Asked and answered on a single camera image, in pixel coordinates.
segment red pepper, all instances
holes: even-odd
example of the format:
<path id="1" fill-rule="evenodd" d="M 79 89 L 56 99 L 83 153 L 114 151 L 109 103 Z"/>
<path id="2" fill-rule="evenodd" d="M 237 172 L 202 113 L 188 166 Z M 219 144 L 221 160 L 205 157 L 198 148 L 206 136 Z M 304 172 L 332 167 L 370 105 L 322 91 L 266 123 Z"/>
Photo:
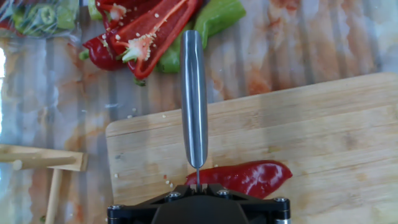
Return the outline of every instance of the red pepper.
<path id="1" fill-rule="evenodd" d="M 215 167 L 200 171 L 201 184 L 221 184 L 230 190 L 257 198 L 276 191 L 293 174 L 277 161 L 254 161 L 236 166 Z M 187 177 L 186 185 L 196 184 L 196 172 Z"/>
<path id="2" fill-rule="evenodd" d="M 105 29 L 124 27 L 154 8 L 161 0 L 97 0 L 96 8 L 101 13 Z"/>
<path id="3" fill-rule="evenodd" d="M 123 61 L 128 62 L 138 80 L 149 76 L 200 3 L 198 0 L 162 0 L 111 37 L 116 53 L 124 54 Z"/>
<path id="4" fill-rule="evenodd" d="M 118 55 L 108 45 L 109 38 L 114 35 L 115 32 L 117 31 L 112 30 L 111 32 L 99 35 L 83 44 L 83 46 L 88 49 L 93 64 L 100 69 L 115 71 L 126 66 L 121 59 L 117 60 Z"/>
<path id="5" fill-rule="evenodd" d="M 8 19 L 5 19 L 0 22 L 0 29 L 6 29 L 13 33 L 15 33 L 18 37 L 24 37 L 20 32 L 15 30 L 14 24 L 11 23 Z"/>

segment wooden cutting board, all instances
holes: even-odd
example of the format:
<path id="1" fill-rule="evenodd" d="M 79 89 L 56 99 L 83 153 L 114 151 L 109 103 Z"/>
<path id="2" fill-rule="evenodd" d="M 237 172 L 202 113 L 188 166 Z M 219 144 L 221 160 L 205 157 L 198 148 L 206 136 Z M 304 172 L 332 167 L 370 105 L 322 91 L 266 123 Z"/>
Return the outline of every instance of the wooden cutting board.
<path id="1" fill-rule="evenodd" d="M 205 168 L 260 159 L 294 176 L 271 197 L 293 223 L 398 223 L 398 75 L 378 73 L 211 104 Z M 134 205 L 194 170 L 180 110 L 111 123 L 115 203 Z"/>

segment plastic wrap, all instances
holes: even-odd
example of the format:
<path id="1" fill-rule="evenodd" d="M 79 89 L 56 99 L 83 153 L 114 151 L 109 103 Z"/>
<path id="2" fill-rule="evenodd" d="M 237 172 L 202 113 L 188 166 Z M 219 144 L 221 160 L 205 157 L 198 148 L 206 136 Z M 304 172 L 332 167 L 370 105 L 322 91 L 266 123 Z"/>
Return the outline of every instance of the plastic wrap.
<path id="1" fill-rule="evenodd" d="M 6 0 L 0 37 L 79 37 L 78 11 L 79 0 Z"/>

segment stained table surface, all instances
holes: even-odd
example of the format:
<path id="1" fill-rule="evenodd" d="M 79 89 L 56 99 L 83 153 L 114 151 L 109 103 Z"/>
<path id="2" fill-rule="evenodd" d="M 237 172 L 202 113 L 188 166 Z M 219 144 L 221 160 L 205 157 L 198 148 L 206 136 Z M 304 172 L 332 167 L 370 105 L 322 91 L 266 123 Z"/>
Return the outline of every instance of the stained table surface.
<path id="1" fill-rule="evenodd" d="M 209 103 L 374 72 L 398 72 L 398 1 L 247 0 L 247 16 L 209 39 Z M 81 12 L 82 41 L 104 32 Z M 86 152 L 86 172 L 65 172 L 57 223 L 104 223 L 112 204 L 104 130 L 119 119 L 180 108 L 177 74 L 146 87 L 129 70 L 81 62 L 70 39 L 0 40 L 0 143 Z M 52 170 L 0 164 L 0 217 L 40 223 Z"/>

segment screw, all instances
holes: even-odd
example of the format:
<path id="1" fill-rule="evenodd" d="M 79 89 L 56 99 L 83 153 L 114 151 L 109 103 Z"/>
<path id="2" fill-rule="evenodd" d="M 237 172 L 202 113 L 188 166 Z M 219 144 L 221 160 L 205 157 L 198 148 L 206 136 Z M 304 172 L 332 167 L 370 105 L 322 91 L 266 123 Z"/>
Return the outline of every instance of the screw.
<path id="1" fill-rule="evenodd" d="M 217 191 L 217 194 L 218 195 L 228 195 L 229 194 L 229 190 L 225 190 L 225 189 L 219 190 L 219 191 Z"/>
<path id="2" fill-rule="evenodd" d="M 113 210 L 119 210 L 123 207 L 124 205 L 111 205 L 109 208 Z"/>
<path id="3" fill-rule="evenodd" d="M 181 196 L 180 192 L 170 192 L 168 194 L 168 197 L 170 197 L 170 198 L 179 197 L 179 196 Z"/>
<path id="4" fill-rule="evenodd" d="M 276 202 L 286 202 L 287 198 L 285 198 L 285 197 L 276 197 L 276 198 L 274 198 L 274 201 L 276 201 Z"/>

